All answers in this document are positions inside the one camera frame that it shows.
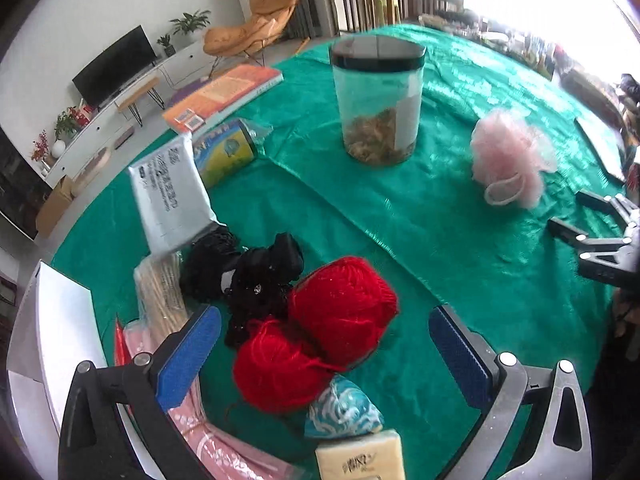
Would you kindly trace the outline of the pink mesh bath sponge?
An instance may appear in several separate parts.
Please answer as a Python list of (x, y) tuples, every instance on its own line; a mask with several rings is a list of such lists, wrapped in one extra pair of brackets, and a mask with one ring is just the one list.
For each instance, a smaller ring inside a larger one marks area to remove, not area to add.
[(542, 174), (558, 169), (555, 151), (543, 132), (512, 110), (497, 108), (476, 123), (470, 142), (473, 179), (484, 186), (491, 206), (538, 206)]

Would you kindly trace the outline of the yellow tissue pack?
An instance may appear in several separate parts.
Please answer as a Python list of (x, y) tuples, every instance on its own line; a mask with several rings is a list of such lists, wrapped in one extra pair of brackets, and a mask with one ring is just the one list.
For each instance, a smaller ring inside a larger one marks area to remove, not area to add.
[(322, 480), (405, 480), (401, 437), (395, 430), (319, 445), (316, 460)]

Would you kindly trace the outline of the cotton swab pack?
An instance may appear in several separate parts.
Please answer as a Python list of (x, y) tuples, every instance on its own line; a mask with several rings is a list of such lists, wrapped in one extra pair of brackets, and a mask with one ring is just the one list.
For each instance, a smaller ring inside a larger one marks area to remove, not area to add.
[(179, 284), (181, 263), (178, 252), (149, 255), (134, 269), (140, 318), (157, 347), (181, 330), (190, 316)]

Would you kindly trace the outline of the red yarn ball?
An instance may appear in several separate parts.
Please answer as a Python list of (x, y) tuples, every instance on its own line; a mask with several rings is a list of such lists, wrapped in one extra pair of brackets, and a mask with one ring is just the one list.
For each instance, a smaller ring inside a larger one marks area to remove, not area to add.
[(294, 325), (267, 318), (250, 326), (232, 376), (244, 401), (259, 411), (282, 415), (306, 408), (343, 370), (323, 359)]
[(348, 370), (378, 348), (398, 298), (368, 260), (347, 256), (315, 270), (288, 297), (288, 318), (326, 362)]

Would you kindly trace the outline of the blue patterned triangular pouch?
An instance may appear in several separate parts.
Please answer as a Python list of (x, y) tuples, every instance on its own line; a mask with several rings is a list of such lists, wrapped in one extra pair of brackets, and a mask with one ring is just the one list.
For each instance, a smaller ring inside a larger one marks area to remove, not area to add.
[(337, 440), (376, 434), (384, 427), (384, 416), (351, 380), (335, 375), (309, 405), (304, 436), (314, 440)]

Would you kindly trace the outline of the black fabric bundle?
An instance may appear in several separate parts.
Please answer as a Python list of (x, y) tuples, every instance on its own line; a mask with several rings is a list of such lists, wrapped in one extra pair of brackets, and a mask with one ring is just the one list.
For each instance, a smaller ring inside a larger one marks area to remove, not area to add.
[(302, 250), (290, 233), (277, 234), (268, 247), (243, 248), (228, 226), (218, 226), (186, 253), (180, 288), (200, 304), (226, 303), (224, 344), (239, 349), (257, 323), (288, 318), (288, 295), (303, 270)]

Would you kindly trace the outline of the white cardboard box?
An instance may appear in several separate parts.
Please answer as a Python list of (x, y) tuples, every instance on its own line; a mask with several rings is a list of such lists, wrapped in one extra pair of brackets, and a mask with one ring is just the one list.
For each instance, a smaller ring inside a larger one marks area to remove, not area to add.
[(89, 289), (40, 261), (26, 287), (11, 335), (11, 406), (32, 466), (58, 476), (58, 440), (77, 365), (105, 365)]

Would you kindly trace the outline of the pink patterned packet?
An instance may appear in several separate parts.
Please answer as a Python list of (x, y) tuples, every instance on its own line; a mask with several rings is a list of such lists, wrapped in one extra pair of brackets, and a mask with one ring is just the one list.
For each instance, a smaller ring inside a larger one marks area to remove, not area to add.
[[(136, 354), (152, 353), (157, 348), (145, 322), (140, 320), (126, 326), (116, 321), (114, 343), (116, 365), (127, 364)], [(215, 479), (301, 479), (304, 476), (298, 467), (214, 426), (205, 414), (198, 378), (178, 408), (168, 411), (168, 416)]]

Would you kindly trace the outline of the grey plastic mailer bag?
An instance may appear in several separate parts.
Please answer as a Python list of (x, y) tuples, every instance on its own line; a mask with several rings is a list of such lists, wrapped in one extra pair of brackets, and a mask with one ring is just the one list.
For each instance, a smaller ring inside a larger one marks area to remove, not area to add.
[(175, 252), (219, 226), (195, 166), (190, 133), (134, 162), (128, 174), (151, 254)]

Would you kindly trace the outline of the dark glass display cabinet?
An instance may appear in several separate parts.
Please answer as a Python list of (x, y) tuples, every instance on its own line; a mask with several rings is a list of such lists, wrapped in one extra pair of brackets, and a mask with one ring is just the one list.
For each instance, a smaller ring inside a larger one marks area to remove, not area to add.
[(44, 182), (15, 146), (0, 132), (1, 212), (32, 240), (37, 236), (36, 218), (51, 194)]

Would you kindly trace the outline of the clear jar black lid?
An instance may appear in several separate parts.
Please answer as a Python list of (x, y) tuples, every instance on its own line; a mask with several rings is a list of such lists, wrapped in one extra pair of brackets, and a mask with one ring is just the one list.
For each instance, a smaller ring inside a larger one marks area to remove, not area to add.
[(345, 36), (329, 47), (343, 143), (370, 166), (408, 159), (416, 146), (426, 49), (385, 35)]

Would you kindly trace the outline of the dark wooden chair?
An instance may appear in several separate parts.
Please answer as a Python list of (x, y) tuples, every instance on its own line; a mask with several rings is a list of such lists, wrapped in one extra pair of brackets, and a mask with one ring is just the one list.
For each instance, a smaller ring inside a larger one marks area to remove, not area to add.
[(329, 0), (336, 36), (367, 32), (400, 22), (399, 0)]

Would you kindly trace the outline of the small wooden side table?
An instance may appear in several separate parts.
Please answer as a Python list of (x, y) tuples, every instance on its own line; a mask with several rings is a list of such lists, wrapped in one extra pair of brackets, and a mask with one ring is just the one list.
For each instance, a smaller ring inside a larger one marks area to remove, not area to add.
[(159, 76), (146, 77), (144, 81), (130, 89), (125, 96), (116, 102), (116, 108), (120, 114), (128, 110), (132, 118), (139, 127), (143, 126), (143, 119), (138, 109), (138, 102), (143, 98), (149, 98), (160, 110), (166, 108), (166, 104), (157, 87), (160, 84)]

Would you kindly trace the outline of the white tv cabinet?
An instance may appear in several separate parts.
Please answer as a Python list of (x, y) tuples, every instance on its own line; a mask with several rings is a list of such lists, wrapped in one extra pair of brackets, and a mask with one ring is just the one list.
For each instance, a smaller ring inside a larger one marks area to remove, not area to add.
[[(130, 84), (127, 84), (117, 96), (107, 101), (93, 115), (88, 125), (66, 144), (64, 153), (44, 177), (44, 182), (50, 188), (54, 188), (62, 177), (76, 177), (101, 148), (104, 148), (105, 145), (112, 145), (128, 128), (139, 127), (128, 110), (124, 114), (119, 113), (116, 102), (122, 99), (130, 89), (144, 81), (146, 77), (160, 77), (157, 91), (160, 92), (166, 106), (168, 106), (171, 96), (182, 84), (208, 73), (213, 60), (203, 51), (203, 40), (200, 40), (179, 50), (170, 58), (165, 58), (150, 66), (137, 78), (134, 78)], [(149, 98), (141, 99), (138, 102), (138, 109), (143, 122), (149, 114), (157, 114), (162, 111)]]

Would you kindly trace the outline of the orange lounge chair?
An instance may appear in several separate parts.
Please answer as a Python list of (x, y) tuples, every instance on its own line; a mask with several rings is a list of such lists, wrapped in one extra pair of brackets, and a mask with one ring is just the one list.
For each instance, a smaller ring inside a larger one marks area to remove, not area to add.
[(250, 17), (239, 26), (206, 30), (203, 51), (213, 58), (254, 58), (285, 32), (299, 0), (250, 0)]

